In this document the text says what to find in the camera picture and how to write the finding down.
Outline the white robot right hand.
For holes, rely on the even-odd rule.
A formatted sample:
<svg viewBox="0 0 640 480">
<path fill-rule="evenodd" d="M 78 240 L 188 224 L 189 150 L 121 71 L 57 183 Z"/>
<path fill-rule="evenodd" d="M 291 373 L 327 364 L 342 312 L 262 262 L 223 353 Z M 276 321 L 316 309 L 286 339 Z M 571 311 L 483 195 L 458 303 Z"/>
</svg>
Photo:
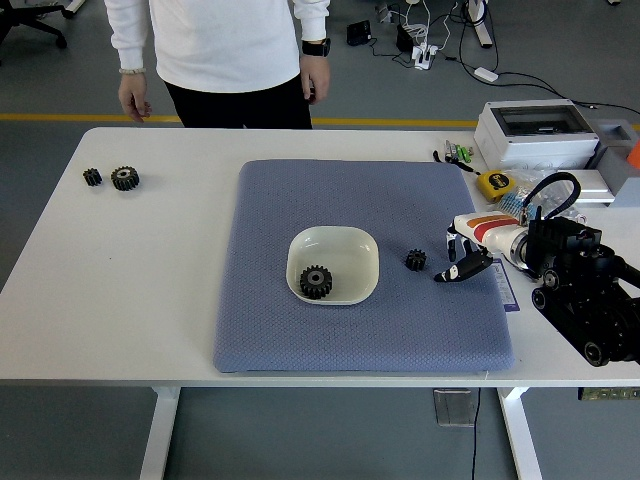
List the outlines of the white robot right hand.
<svg viewBox="0 0 640 480">
<path fill-rule="evenodd" d="M 493 263 L 501 253 L 519 269 L 526 269 L 528 230 L 519 220 L 499 211 L 456 216 L 446 231 L 449 269 L 434 276 L 436 282 L 465 281 Z"/>
</svg>

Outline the person's left hand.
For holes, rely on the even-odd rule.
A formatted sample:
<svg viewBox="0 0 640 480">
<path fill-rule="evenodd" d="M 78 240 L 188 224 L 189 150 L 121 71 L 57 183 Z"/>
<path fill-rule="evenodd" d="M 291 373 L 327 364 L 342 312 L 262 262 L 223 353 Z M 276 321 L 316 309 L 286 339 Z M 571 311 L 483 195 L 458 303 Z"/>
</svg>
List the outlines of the person's left hand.
<svg viewBox="0 0 640 480">
<path fill-rule="evenodd" d="M 316 104 L 327 98 L 331 80 L 327 58 L 302 55 L 300 57 L 300 74 L 304 98 L 309 104 Z"/>
</svg>

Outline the person's right hand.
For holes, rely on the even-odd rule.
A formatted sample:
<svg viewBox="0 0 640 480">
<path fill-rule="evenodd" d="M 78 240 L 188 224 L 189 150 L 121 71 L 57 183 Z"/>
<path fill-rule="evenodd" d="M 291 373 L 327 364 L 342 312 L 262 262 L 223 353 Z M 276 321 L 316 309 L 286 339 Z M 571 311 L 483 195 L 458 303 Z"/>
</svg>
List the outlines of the person's right hand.
<svg viewBox="0 0 640 480">
<path fill-rule="evenodd" d="M 144 73 L 122 74 L 118 99 L 125 115 L 137 123 L 143 123 L 151 114 L 146 100 L 147 82 Z"/>
</svg>

